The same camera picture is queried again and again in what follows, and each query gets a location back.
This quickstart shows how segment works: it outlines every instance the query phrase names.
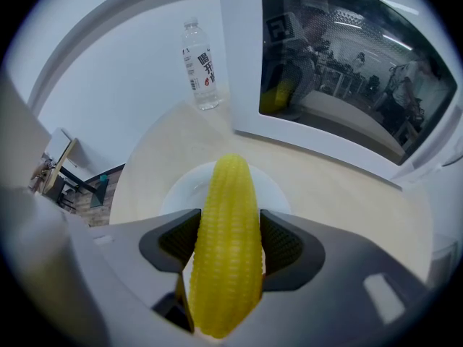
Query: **white microwave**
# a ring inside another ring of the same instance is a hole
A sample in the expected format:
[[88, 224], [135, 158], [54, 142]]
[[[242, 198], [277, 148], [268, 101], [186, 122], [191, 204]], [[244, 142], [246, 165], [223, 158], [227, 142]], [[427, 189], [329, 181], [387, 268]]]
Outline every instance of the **white microwave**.
[[463, 70], [425, 0], [220, 0], [232, 126], [398, 185], [463, 151]]

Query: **floor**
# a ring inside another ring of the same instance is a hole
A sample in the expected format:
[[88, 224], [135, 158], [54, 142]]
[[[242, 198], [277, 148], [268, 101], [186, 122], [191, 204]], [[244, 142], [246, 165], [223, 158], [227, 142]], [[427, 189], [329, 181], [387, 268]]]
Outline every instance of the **floor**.
[[[82, 194], [74, 193], [72, 190], [67, 192], [66, 199], [72, 202], [75, 210], [66, 207], [66, 210], [75, 213], [82, 217], [90, 226], [102, 226], [109, 224], [109, 213], [111, 212], [111, 205], [113, 202], [114, 192], [116, 191], [117, 182], [121, 176], [121, 172], [117, 171], [108, 175], [109, 183], [106, 189], [103, 205], [100, 207], [90, 208], [90, 199], [92, 193], [81, 189]], [[98, 181], [90, 183], [94, 187]]]

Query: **bottle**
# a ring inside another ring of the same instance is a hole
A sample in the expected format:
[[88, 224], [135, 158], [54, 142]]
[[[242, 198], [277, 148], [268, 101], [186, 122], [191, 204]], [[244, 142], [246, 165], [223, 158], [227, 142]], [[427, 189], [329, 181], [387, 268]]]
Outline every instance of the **bottle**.
[[184, 26], [183, 60], [196, 104], [202, 111], [215, 108], [218, 96], [208, 36], [197, 26], [196, 17], [189, 18]]

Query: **white plate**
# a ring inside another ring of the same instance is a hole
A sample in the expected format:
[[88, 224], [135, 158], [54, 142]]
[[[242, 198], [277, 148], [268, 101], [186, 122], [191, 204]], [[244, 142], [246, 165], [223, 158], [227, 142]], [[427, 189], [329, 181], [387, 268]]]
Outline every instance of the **white plate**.
[[[204, 208], [209, 181], [216, 162], [205, 163], [183, 175], [169, 190], [161, 206], [160, 215], [188, 208]], [[278, 184], [259, 168], [250, 166], [258, 208], [291, 213], [289, 203]]]

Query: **corn cob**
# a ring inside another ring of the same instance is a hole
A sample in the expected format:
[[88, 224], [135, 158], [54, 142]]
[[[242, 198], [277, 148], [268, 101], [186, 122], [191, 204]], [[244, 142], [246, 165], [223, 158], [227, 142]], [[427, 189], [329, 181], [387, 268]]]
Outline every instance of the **corn cob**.
[[249, 167], [243, 157], [225, 155], [213, 171], [190, 279], [190, 311], [202, 333], [225, 337], [259, 302], [261, 249]]

